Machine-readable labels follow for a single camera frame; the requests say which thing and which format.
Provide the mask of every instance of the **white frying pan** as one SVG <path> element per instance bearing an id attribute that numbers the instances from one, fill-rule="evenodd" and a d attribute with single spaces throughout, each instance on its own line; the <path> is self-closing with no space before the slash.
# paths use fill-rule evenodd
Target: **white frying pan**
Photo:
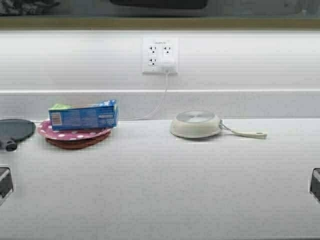
<path id="1" fill-rule="evenodd" d="M 265 139 L 267 132 L 244 132 L 226 127 L 214 113 L 208 111 L 187 111 L 180 113 L 171 124 L 171 133 L 175 136 L 197 139 L 217 135 L 222 130 L 246 138 Z"/>

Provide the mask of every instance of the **black pan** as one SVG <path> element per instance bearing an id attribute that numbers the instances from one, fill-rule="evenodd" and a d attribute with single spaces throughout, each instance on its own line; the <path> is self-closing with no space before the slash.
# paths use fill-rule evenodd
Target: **black pan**
<path id="1" fill-rule="evenodd" d="M 12 152 L 17 149 L 17 142 L 21 142 L 35 132 L 36 125 L 23 119 L 0 120 L 0 149 Z"/>
<path id="2" fill-rule="evenodd" d="M 124 6 L 159 9 L 204 9 L 208 0 L 110 0 Z"/>

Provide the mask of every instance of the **outlet cover plate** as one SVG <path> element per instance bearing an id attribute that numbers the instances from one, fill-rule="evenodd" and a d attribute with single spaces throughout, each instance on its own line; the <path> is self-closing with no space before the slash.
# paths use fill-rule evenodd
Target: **outlet cover plate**
<path id="1" fill-rule="evenodd" d="M 162 62 L 171 57 L 174 67 L 171 74 L 178 73 L 179 39 L 177 37 L 144 37 L 142 43 L 142 72 L 164 73 Z"/>

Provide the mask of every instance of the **paper plate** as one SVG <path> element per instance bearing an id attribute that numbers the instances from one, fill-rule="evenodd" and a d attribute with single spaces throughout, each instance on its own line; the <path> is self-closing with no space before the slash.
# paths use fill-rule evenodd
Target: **paper plate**
<path id="1" fill-rule="evenodd" d="M 46 139 L 59 141 L 78 141 L 92 139 L 111 132 L 111 128 L 93 128 L 79 130 L 60 130 L 53 131 L 51 121 L 44 120 L 38 127 L 37 132 Z"/>

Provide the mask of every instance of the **blue box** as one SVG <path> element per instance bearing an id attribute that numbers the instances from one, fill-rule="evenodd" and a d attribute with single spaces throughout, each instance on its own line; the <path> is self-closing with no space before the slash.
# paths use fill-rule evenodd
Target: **blue box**
<path id="1" fill-rule="evenodd" d="M 63 109 L 54 107 L 49 110 L 52 129 L 100 129 L 114 128 L 118 123 L 119 111 L 116 100 L 98 104 L 72 107 L 63 105 Z"/>

